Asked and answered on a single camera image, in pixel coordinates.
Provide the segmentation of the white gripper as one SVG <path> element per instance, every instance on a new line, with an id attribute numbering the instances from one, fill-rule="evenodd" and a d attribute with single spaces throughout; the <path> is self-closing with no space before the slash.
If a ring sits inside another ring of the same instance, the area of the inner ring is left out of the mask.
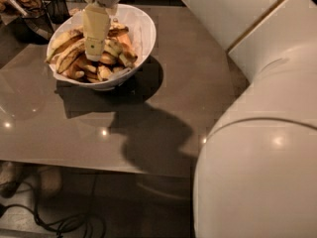
<path id="1" fill-rule="evenodd" d="M 84 1 L 88 3 L 82 12 L 85 54 L 89 60 L 99 61 L 110 29 L 110 17 L 104 7 L 111 8 L 120 0 Z"/>

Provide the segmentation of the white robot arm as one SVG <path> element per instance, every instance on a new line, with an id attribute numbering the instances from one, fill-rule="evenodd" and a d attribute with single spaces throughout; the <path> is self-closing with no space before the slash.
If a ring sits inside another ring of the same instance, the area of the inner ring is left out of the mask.
<path id="1" fill-rule="evenodd" d="M 249 82 L 195 167 L 196 238 L 317 238 L 316 0 L 181 0 Z"/>

